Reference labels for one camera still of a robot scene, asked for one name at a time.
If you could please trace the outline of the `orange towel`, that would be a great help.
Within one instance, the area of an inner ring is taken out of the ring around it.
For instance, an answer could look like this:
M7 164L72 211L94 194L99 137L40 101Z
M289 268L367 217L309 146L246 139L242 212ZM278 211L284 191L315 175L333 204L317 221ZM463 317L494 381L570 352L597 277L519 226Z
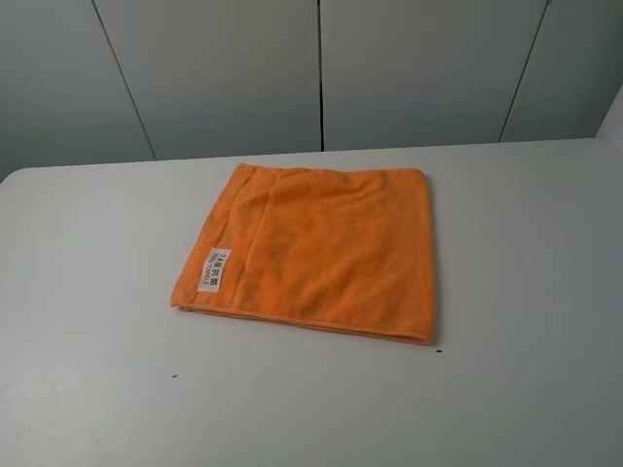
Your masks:
M212 248L232 252L220 290L198 292ZM421 171L241 164L207 216L170 303L430 344L435 278L432 202Z

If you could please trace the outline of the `white towel label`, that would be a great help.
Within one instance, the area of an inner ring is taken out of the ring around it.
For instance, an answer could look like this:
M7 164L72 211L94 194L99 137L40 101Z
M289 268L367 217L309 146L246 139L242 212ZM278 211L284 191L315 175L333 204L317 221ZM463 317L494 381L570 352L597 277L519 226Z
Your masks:
M231 255L231 249L212 248L202 267L198 292L217 293L220 290L224 269Z

